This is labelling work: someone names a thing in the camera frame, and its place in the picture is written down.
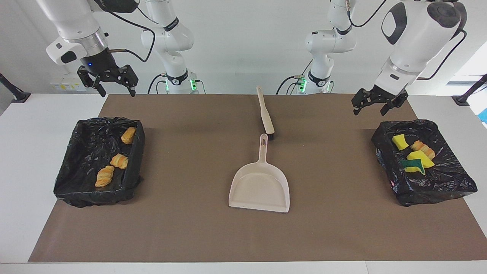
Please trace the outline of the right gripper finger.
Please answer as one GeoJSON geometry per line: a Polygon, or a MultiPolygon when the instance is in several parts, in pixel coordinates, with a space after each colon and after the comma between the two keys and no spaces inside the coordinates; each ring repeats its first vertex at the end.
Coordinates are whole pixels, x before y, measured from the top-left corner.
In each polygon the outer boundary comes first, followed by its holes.
{"type": "Polygon", "coordinates": [[[132,69],[132,66],[125,65],[117,68],[116,83],[126,87],[131,97],[135,97],[136,95],[135,88],[138,84],[138,80],[139,79],[135,71],[132,69]]]}
{"type": "Polygon", "coordinates": [[[97,90],[97,92],[101,95],[101,97],[106,96],[106,90],[100,84],[99,77],[96,76],[95,80],[93,80],[90,76],[89,71],[85,67],[79,67],[78,68],[78,76],[79,76],[82,84],[86,88],[92,88],[94,90],[97,90]]]}

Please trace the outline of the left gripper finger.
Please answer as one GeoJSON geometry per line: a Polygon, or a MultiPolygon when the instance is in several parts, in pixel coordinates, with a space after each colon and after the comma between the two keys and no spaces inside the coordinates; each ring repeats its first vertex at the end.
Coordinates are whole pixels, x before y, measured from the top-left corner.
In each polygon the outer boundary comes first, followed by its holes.
{"type": "Polygon", "coordinates": [[[408,96],[409,94],[407,93],[407,91],[402,91],[399,95],[397,95],[397,97],[393,99],[387,99],[385,105],[380,110],[381,115],[384,116],[388,111],[393,108],[400,108],[407,100],[408,96]]]}
{"type": "Polygon", "coordinates": [[[360,111],[364,107],[368,107],[372,104],[376,104],[376,96],[373,93],[374,89],[359,89],[358,92],[352,98],[353,114],[358,116],[360,111]]]}

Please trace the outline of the small yellow sponge piece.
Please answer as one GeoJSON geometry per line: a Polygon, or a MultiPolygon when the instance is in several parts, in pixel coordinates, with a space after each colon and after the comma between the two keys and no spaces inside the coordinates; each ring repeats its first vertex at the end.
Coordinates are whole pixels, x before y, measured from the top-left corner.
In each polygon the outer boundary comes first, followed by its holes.
{"type": "Polygon", "coordinates": [[[400,134],[395,135],[392,137],[393,144],[397,147],[399,151],[403,151],[404,149],[409,147],[408,142],[406,141],[406,135],[400,134]]]}

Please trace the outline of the cut orange striped croissant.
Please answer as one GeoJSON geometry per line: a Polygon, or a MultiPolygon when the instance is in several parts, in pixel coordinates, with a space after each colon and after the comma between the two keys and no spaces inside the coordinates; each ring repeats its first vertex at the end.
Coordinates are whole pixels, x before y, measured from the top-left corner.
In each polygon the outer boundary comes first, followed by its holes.
{"type": "Polygon", "coordinates": [[[422,142],[420,140],[417,140],[416,142],[414,142],[410,146],[410,148],[413,151],[422,151],[431,160],[436,157],[435,151],[433,151],[433,149],[431,147],[429,147],[428,145],[424,144],[424,142],[422,142]]]}

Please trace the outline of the notched yellow sponge piece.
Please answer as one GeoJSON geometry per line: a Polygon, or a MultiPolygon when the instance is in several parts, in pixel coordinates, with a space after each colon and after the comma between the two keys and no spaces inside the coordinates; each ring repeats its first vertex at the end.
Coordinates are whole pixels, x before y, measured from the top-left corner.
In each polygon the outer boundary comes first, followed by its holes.
{"type": "Polygon", "coordinates": [[[435,163],[423,151],[412,151],[406,156],[407,160],[420,160],[425,169],[435,166],[435,163]]]}

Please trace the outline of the green and yellow sponge piece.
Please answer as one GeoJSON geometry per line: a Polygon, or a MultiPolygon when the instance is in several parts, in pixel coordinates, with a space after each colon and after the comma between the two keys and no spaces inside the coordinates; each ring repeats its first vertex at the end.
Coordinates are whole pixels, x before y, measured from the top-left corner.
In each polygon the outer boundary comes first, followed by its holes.
{"type": "Polygon", "coordinates": [[[402,160],[401,165],[405,172],[407,173],[421,173],[422,175],[426,175],[425,167],[422,163],[422,160],[412,159],[412,160],[402,160]]]}

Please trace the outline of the small striped croissant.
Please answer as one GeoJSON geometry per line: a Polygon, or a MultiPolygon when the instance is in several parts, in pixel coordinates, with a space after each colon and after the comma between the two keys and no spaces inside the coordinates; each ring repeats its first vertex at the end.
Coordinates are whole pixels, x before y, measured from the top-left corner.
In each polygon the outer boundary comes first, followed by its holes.
{"type": "Polygon", "coordinates": [[[123,154],[117,154],[111,159],[110,165],[117,167],[117,168],[120,168],[120,169],[125,169],[125,168],[127,168],[128,161],[129,161],[129,159],[127,156],[125,156],[123,154]]]}

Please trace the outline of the long pale croissant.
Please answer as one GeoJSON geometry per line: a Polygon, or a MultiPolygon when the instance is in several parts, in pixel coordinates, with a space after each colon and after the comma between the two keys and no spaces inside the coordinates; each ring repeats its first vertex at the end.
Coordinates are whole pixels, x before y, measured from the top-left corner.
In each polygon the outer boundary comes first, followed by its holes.
{"type": "Polygon", "coordinates": [[[109,185],[112,181],[115,168],[113,166],[105,166],[96,175],[95,187],[101,188],[109,185]]]}

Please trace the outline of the beige brush with black bristles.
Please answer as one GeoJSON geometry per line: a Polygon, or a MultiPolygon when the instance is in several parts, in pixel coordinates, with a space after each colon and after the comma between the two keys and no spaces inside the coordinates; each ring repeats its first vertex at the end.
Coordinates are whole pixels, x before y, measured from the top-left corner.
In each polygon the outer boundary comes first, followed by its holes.
{"type": "Polygon", "coordinates": [[[272,119],[271,119],[271,116],[269,114],[269,111],[266,107],[266,102],[264,100],[262,88],[260,86],[257,86],[256,91],[257,91],[257,95],[258,95],[261,121],[263,123],[264,130],[266,132],[266,135],[268,136],[268,139],[273,140],[274,134],[275,134],[275,129],[274,129],[274,125],[272,123],[272,119]]]}

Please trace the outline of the beige plastic dustpan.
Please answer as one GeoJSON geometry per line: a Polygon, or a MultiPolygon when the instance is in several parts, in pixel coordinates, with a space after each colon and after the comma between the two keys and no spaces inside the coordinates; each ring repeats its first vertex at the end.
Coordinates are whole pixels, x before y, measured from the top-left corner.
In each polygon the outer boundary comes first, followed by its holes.
{"type": "Polygon", "coordinates": [[[267,162],[268,142],[269,136],[261,134],[258,160],[237,170],[230,186],[229,207],[289,213],[288,181],[282,170],[267,162]]]}

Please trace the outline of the open bin with black bag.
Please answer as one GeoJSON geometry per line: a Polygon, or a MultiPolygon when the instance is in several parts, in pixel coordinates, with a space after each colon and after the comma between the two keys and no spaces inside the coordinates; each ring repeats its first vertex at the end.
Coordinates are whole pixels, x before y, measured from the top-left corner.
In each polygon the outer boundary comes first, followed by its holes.
{"type": "Polygon", "coordinates": [[[78,208],[108,206],[132,199],[141,182],[144,146],[145,132],[139,120],[124,117],[79,120],[55,180],[54,195],[59,201],[78,208]],[[129,127],[136,128],[135,137],[132,144],[124,144],[121,136],[129,127]],[[110,165],[117,154],[128,157],[127,168],[115,167],[111,183],[96,188],[97,173],[110,165]]]}

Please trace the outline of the bin covered by black bag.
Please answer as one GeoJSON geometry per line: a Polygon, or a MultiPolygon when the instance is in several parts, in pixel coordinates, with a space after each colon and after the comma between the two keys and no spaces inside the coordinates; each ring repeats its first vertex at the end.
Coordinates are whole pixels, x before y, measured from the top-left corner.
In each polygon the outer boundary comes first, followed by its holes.
{"type": "Polygon", "coordinates": [[[385,170],[398,202],[405,207],[435,204],[461,198],[478,191],[475,181],[459,162],[436,123],[426,119],[383,121],[374,132],[372,143],[378,162],[385,170]],[[405,135],[407,144],[421,141],[435,152],[434,165],[424,172],[405,171],[403,162],[411,148],[398,150],[393,137],[405,135]]]}

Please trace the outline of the black stand with clamp base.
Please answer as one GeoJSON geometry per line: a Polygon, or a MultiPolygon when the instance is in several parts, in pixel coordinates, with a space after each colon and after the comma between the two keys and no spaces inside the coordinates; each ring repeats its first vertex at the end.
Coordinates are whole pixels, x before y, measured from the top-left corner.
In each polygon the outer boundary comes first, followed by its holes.
{"type": "Polygon", "coordinates": [[[470,104],[468,104],[468,102],[467,102],[467,99],[469,98],[469,96],[473,95],[477,91],[480,91],[480,88],[482,86],[485,86],[486,83],[487,83],[487,73],[484,74],[480,78],[480,80],[478,80],[476,83],[473,83],[473,85],[471,85],[471,87],[464,94],[459,95],[459,96],[452,96],[452,100],[458,106],[470,106],[470,104]]]}
{"type": "Polygon", "coordinates": [[[2,73],[0,73],[0,83],[2,83],[6,89],[12,93],[14,99],[12,99],[11,102],[13,104],[22,104],[26,102],[31,95],[30,92],[24,92],[19,87],[12,84],[2,73]]]}

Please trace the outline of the brown table mat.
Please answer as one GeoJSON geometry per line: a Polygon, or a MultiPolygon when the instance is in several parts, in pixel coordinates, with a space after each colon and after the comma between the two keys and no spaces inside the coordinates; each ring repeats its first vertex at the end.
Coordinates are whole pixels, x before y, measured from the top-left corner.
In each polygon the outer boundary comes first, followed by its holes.
{"type": "Polygon", "coordinates": [[[290,210],[228,206],[237,170],[258,159],[256,95],[109,95],[101,116],[140,120],[142,182],[133,199],[77,208],[57,201],[30,262],[487,260],[464,199],[403,207],[371,138],[409,104],[352,112],[351,95],[266,96],[268,162],[290,210]]]}

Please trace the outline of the white wall socket boxes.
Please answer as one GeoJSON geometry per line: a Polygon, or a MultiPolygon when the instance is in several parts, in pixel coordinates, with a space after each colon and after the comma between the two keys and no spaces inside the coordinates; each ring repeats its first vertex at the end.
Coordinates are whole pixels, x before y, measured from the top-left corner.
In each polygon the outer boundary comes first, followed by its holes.
{"type": "Polygon", "coordinates": [[[50,85],[54,90],[62,92],[81,92],[86,90],[78,75],[74,73],[52,77],[50,80],[50,85]]]}

